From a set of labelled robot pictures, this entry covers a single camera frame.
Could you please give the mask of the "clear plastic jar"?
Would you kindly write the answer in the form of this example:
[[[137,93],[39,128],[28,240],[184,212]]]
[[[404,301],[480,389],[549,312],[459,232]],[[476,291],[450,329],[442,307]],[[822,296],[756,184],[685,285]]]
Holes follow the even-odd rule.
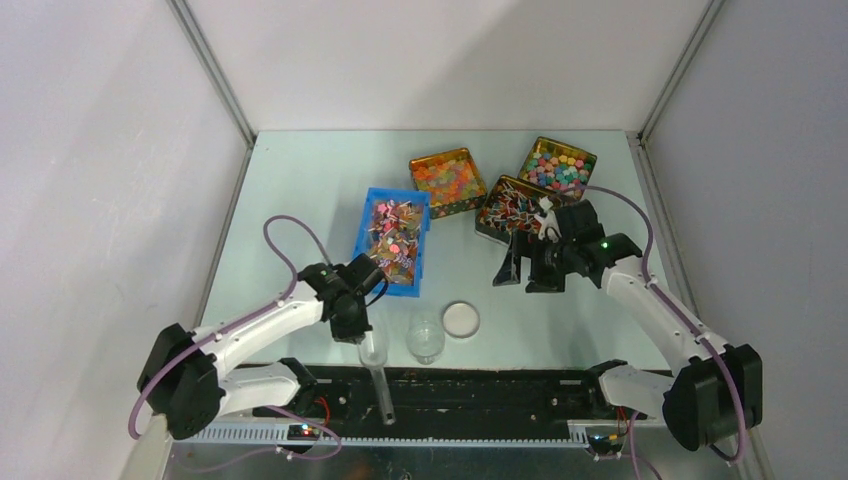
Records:
[[[441,321],[434,315],[417,313],[410,318],[406,334],[409,354],[421,365],[432,365],[445,348],[445,332]]]

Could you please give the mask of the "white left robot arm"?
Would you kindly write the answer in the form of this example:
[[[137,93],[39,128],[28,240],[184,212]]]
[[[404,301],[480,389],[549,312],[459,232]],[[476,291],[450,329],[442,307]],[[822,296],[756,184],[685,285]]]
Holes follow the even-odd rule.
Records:
[[[290,293],[241,319],[194,331],[172,324],[158,334],[141,371],[141,400],[174,440],[236,412],[282,407],[304,416],[315,406],[316,380],[300,361],[249,367],[247,360],[319,322],[328,324],[334,341],[360,344],[373,329],[366,297],[387,288],[383,271],[361,254],[348,264],[305,267]]]

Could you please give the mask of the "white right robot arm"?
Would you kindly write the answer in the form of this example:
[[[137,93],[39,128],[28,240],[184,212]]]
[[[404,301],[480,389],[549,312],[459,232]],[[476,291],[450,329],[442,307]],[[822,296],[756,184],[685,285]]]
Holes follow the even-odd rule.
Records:
[[[623,233],[607,234],[586,200],[546,205],[536,218],[538,232],[512,233],[493,284],[562,293],[569,276],[588,279],[629,312],[669,366],[666,375],[623,360],[590,368],[581,392],[588,414],[606,418],[622,407],[658,418],[689,451],[761,424],[761,356],[728,343],[674,297],[650,271],[647,249]]]

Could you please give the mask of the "blue plastic candy bin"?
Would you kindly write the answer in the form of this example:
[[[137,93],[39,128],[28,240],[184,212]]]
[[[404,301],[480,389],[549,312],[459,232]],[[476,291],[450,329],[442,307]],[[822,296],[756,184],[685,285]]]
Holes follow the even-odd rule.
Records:
[[[353,255],[366,254],[384,272],[390,296],[420,296],[430,194],[371,187],[360,219]]]

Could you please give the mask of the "clear plastic scoop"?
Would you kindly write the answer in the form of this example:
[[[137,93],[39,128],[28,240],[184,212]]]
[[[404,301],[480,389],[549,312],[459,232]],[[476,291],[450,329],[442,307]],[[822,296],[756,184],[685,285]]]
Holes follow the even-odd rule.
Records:
[[[370,314],[369,321],[371,329],[358,345],[359,360],[370,372],[382,423],[391,426],[396,422],[396,414],[385,370],[390,349],[389,330],[377,314]]]

